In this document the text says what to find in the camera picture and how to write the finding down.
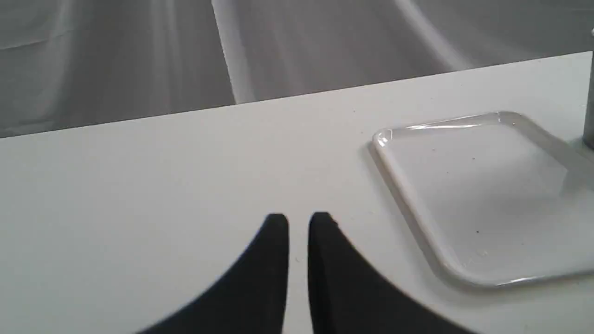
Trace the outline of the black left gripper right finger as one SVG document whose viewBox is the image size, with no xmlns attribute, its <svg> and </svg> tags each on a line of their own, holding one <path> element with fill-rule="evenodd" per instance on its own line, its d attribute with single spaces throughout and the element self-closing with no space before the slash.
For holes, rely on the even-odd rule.
<svg viewBox="0 0 594 334">
<path fill-rule="evenodd" d="M 315 334 L 467 333 L 379 274 L 327 212 L 309 222 L 308 296 Z"/>
</svg>

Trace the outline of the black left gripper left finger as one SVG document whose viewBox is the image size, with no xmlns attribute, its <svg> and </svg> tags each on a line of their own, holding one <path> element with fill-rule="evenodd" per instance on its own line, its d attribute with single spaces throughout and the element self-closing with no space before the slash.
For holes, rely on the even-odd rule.
<svg viewBox="0 0 594 334">
<path fill-rule="evenodd" d="M 216 283 L 144 333 L 282 333 L 289 248 L 287 218 L 269 214 L 250 245 Z"/>
</svg>

